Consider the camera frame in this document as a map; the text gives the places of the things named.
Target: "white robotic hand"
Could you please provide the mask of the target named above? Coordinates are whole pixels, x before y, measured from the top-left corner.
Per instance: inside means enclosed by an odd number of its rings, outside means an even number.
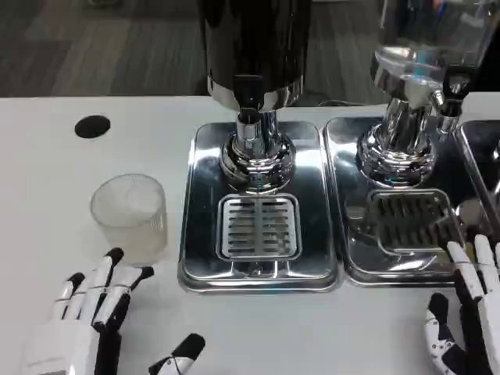
[[[500,375],[500,280],[488,239],[475,237],[478,271],[456,242],[447,245],[456,264],[455,289],[462,304],[460,319],[466,350],[448,328],[448,299],[433,294],[426,316],[427,347],[436,367],[445,375]],[[495,248],[500,261],[500,244]]]
[[[49,321],[40,326],[24,352],[21,375],[116,375],[121,336],[118,332],[130,293],[153,276],[151,267],[122,266],[123,251],[114,248],[88,277],[75,273],[55,300]],[[172,355],[151,366],[150,375],[185,375],[205,347],[190,334]]]

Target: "white countertop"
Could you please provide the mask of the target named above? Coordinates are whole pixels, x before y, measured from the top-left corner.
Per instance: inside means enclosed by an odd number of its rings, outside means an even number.
[[[475,117],[482,97],[471,96]],[[500,103],[499,95],[486,98]],[[487,107],[500,118],[500,109]],[[383,110],[285,109],[280,118],[322,127],[334,116]],[[74,125],[92,114],[107,116],[111,130],[94,140],[77,137]],[[191,332],[207,341],[192,375],[434,373],[423,338],[430,289],[363,289],[345,281],[327,294],[201,296],[179,287],[190,141],[202,124],[233,119],[211,98],[0,99],[2,373],[17,372],[23,343],[62,281],[91,269],[108,250],[89,200],[103,181],[127,172],[163,184],[169,240],[156,276],[134,292],[121,330],[120,375],[146,374]]]

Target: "plastic cup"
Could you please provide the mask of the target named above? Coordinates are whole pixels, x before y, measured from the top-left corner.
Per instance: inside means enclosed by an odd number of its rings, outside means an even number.
[[[91,213],[111,247],[122,248],[123,261],[151,265],[166,247],[166,207],[162,185],[144,174],[124,174],[94,193]]]

